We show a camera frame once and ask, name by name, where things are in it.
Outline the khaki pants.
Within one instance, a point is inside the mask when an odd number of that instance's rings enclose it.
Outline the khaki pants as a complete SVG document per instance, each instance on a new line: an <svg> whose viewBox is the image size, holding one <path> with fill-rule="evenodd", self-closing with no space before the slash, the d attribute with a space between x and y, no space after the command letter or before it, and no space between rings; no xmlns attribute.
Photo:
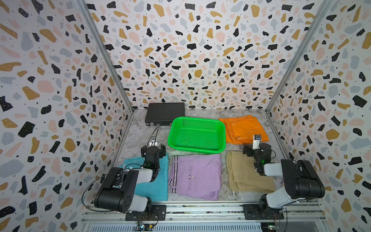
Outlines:
<svg viewBox="0 0 371 232"><path fill-rule="evenodd" d="M253 157L240 151L228 151L226 166L232 191L272 193L276 190L273 177L261 176L256 171Z"/></svg>

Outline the purple pants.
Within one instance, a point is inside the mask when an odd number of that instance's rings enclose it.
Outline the purple pants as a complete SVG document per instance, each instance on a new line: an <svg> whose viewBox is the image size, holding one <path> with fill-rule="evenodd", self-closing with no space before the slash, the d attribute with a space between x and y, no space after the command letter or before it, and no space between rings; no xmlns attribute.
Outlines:
<svg viewBox="0 0 371 232"><path fill-rule="evenodd" d="M169 191L185 197L216 201L222 182L219 154L173 156Z"/></svg>

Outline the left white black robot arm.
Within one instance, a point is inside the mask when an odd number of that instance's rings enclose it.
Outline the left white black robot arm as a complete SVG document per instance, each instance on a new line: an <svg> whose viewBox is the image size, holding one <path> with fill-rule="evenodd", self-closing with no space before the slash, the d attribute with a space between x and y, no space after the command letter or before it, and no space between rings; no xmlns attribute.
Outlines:
<svg viewBox="0 0 371 232"><path fill-rule="evenodd" d="M163 144L141 148L144 163L139 168L111 168L94 198L96 208L122 213L152 213L152 200L135 194L136 186L153 183L161 172L160 160L166 156Z"/></svg>

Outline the orange pants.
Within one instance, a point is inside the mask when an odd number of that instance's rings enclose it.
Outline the orange pants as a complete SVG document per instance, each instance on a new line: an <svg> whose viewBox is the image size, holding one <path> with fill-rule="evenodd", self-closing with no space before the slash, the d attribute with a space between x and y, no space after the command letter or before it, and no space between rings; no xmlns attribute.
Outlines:
<svg viewBox="0 0 371 232"><path fill-rule="evenodd" d="M262 142L269 141L263 126L252 115L219 120L226 127L226 143L228 144L252 144L254 135L260 135Z"/></svg>

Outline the teal pants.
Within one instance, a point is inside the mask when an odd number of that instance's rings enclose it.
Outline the teal pants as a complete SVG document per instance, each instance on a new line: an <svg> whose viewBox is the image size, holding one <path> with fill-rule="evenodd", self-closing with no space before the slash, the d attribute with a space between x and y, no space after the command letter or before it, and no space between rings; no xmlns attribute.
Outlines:
<svg viewBox="0 0 371 232"><path fill-rule="evenodd" d="M145 159L142 157L133 157L126 159L124 164L120 165L120 168L139 168L143 165ZM168 200L168 170L169 170L169 159L165 156L159 159L160 171L153 182L137 184L135 188L135 194L149 197L153 202L162 202Z"/></svg>

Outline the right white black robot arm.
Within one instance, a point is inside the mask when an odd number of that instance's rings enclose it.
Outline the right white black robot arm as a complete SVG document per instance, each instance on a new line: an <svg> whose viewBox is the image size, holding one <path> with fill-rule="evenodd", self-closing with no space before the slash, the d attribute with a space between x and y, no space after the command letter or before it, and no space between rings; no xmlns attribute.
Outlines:
<svg viewBox="0 0 371 232"><path fill-rule="evenodd" d="M282 177L284 183L278 190L263 195L255 211L281 210L300 200L324 197L325 187L308 160L281 159L272 162L272 152L270 145L258 140L243 146L243 154L254 158L254 169L261 177Z"/></svg>

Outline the green plastic basket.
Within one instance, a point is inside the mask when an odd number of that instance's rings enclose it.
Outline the green plastic basket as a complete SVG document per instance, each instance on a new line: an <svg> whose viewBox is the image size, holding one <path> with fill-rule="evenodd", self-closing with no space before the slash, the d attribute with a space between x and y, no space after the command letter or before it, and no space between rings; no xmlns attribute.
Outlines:
<svg viewBox="0 0 371 232"><path fill-rule="evenodd" d="M219 154L226 149L226 127L219 120L178 117L172 122L168 145L178 151Z"/></svg>

